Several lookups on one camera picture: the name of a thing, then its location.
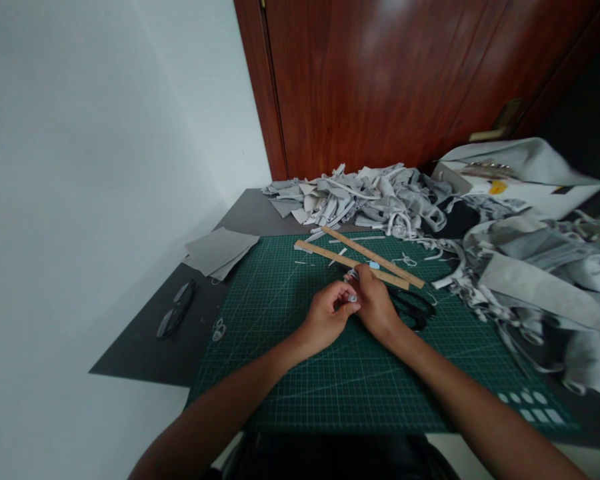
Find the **person's left hand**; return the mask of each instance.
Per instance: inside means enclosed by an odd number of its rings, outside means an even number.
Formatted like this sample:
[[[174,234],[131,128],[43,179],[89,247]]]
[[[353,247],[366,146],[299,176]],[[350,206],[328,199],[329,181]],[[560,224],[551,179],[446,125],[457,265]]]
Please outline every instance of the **person's left hand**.
[[[350,295],[355,295],[352,286],[335,281],[313,296],[307,318],[292,335],[304,358],[330,346],[345,329],[349,316],[360,310],[358,302],[349,302]]]

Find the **dark gray table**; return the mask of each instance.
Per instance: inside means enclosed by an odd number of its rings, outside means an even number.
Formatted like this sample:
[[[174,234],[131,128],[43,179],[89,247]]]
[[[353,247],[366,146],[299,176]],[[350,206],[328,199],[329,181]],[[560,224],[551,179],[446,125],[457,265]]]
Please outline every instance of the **dark gray table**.
[[[248,189],[216,226],[252,235],[308,235],[310,228],[292,217],[280,218],[268,198],[257,189]],[[364,231],[352,224],[340,231]],[[190,279],[197,282],[193,304],[176,334],[157,341],[155,333],[173,296]],[[192,268],[180,264],[162,284],[129,326],[96,362],[90,373],[190,387],[222,302],[231,284],[212,285]],[[574,445],[600,448],[600,397],[579,397],[570,393],[558,378],[544,376],[549,388],[564,402],[582,426],[577,435],[555,435],[551,439]]]

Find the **black eyeglasses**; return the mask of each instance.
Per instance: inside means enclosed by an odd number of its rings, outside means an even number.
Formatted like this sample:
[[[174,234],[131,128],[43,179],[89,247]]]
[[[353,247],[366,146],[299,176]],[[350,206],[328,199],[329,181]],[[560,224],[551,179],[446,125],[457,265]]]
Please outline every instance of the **black eyeglasses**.
[[[178,293],[175,294],[173,298],[174,307],[167,312],[167,314],[162,318],[162,322],[160,322],[160,326],[158,327],[158,333],[156,334],[156,338],[158,340],[166,340],[170,336],[174,334],[177,328],[184,320],[185,315],[187,314],[187,310],[191,306],[193,302],[193,297],[195,296],[195,280],[190,280],[186,282]]]

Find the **yellow label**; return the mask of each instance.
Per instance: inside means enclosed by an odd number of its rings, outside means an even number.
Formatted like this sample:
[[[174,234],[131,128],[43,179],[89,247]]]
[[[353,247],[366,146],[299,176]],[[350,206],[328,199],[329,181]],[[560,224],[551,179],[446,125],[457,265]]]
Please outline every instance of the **yellow label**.
[[[504,192],[507,189],[507,184],[500,181],[494,180],[491,182],[491,189],[489,190],[490,195],[498,195],[499,193]]]

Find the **cutting mat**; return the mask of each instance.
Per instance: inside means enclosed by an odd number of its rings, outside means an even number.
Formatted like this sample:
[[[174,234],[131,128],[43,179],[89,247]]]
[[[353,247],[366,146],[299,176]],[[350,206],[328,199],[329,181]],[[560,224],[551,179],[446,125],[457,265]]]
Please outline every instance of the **cutting mat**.
[[[313,294],[342,277],[337,264],[328,267],[328,259],[294,250],[298,238],[305,237],[262,237],[242,260],[220,314],[227,332],[222,340],[209,341],[189,403],[294,332]],[[330,239],[325,235],[315,244],[339,252],[343,244]],[[427,282],[414,291],[426,297],[430,293],[438,302],[436,317],[421,333],[428,344],[540,430],[578,428],[531,368],[531,380],[520,372],[491,324],[480,322],[446,289],[436,291],[428,284],[451,271],[448,262],[425,261],[435,252],[392,237],[359,242],[388,260],[406,253],[418,262],[416,267],[398,265]],[[366,261],[352,249],[344,255]],[[246,428],[306,433],[453,431],[424,384],[355,317],[332,346],[282,378]]]

